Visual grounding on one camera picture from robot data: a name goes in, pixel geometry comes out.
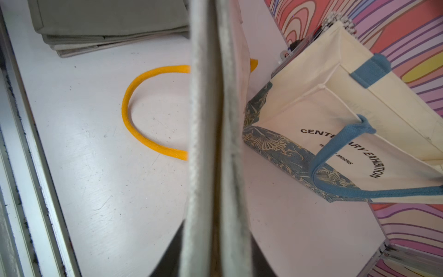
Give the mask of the cream canvas tote bag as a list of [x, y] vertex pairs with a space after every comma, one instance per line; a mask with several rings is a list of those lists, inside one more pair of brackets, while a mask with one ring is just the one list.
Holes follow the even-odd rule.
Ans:
[[[181, 35], [189, 39], [189, 32], [178, 32], [172, 33], [173, 35]], [[100, 50], [105, 50], [109, 48], [130, 45], [138, 42], [142, 42], [149, 39], [161, 38], [164, 36], [172, 35], [171, 33], [157, 34], [141, 36], [138, 38], [132, 38], [127, 40], [120, 40], [116, 42], [100, 42], [100, 43], [81, 43], [81, 44], [71, 44], [71, 45], [50, 45], [50, 48], [55, 51], [60, 58], [69, 58], [76, 55], [82, 55], [86, 53], [93, 53]]]

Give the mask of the aluminium frame post right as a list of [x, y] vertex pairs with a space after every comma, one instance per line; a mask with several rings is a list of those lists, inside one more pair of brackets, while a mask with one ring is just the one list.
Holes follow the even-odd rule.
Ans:
[[360, 277], [441, 277], [440, 256], [385, 240], [358, 274]]

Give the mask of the olive green canvas bag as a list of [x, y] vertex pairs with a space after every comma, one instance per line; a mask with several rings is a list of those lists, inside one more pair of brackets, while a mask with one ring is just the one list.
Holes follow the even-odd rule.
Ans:
[[187, 32], [186, 1], [28, 1], [48, 45], [110, 43]]

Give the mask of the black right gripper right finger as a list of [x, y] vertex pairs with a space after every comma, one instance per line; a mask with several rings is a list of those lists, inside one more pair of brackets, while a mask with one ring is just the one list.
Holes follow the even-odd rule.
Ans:
[[254, 277], [277, 277], [253, 235], [251, 235], [251, 253]]

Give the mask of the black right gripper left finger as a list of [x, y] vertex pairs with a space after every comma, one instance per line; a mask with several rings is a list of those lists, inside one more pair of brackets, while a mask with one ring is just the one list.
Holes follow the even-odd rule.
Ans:
[[180, 257], [182, 249], [183, 227], [182, 221], [173, 239], [168, 245], [161, 260], [150, 274], [150, 277], [178, 277], [180, 269]]

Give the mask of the white yellow-handled bag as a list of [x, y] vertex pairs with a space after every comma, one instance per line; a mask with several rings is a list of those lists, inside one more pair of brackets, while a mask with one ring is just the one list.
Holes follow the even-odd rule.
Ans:
[[[143, 73], [128, 86], [123, 123], [145, 146], [189, 165], [179, 277], [251, 277], [251, 231], [244, 191], [242, 130], [246, 94], [256, 62], [250, 59], [238, 1], [190, 3], [191, 65]], [[190, 74], [187, 151], [162, 146], [133, 125], [130, 98], [149, 78]]]

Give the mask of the black cup of sticks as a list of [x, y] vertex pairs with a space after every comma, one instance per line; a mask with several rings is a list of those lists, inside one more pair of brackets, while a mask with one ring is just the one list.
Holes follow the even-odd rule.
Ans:
[[303, 39], [298, 39], [291, 43], [288, 50], [281, 53], [281, 64], [271, 73], [271, 77], [275, 77], [284, 67], [286, 67], [295, 57], [299, 56], [309, 45], [311, 45], [322, 34], [326, 33], [335, 23], [341, 22], [343, 28], [352, 36], [356, 35], [356, 25], [348, 16], [340, 12], [331, 12], [323, 22]]

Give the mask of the cream blue-handled tote bag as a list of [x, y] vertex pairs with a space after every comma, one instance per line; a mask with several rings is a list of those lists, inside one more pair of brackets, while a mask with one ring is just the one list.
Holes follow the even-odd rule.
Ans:
[[442, 118], [341, 22], [248, 103], [243, 140], [329, 202], [443, 202]]

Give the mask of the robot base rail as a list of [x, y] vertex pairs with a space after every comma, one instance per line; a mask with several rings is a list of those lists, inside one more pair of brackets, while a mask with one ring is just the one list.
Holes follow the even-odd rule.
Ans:
[[1, 24], [1, 275], [78, 277], [47, 159]]

